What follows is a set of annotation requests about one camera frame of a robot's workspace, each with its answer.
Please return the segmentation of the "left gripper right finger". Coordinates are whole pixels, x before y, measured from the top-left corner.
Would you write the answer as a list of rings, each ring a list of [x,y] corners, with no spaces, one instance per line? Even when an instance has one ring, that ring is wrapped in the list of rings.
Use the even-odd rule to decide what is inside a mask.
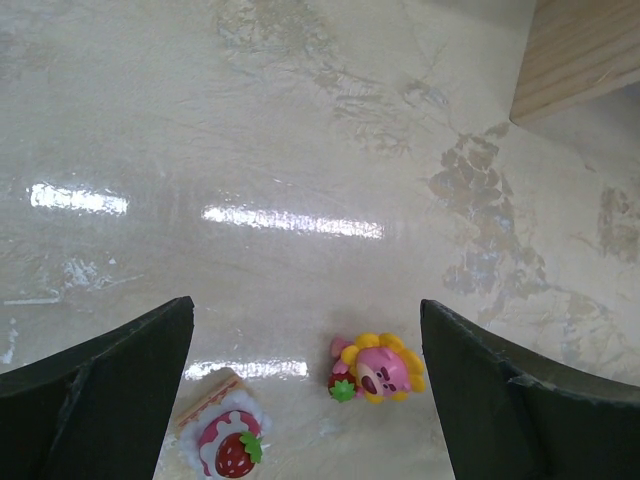
[[[422,349],[458,479],[636,479],[639,389],[571,368],[433,300]]]

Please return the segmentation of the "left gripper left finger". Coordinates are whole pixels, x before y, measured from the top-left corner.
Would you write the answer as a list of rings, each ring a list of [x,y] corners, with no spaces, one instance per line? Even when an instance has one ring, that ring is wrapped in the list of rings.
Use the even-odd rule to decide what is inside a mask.
[[[193,329],[180,297],[2,374],[2,478],[152,478]]]

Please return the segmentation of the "red strawberry bear figure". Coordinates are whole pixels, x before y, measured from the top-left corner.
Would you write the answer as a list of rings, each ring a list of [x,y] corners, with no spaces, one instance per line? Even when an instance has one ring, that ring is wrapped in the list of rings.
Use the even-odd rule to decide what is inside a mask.
[[[272,421],[244,380],[223,369],[173,425],[199,479],[242,479],[261,463]]]

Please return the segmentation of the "pink bear yellow flower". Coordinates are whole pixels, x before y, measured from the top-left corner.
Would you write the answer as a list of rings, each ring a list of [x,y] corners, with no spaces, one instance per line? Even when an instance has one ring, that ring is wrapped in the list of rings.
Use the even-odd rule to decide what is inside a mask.
[[[327,389],[339,403],[363,398],[372,404],[404,401],[426,389],[424,361],[391,333],[363,333],[331,342],[334,365]]]

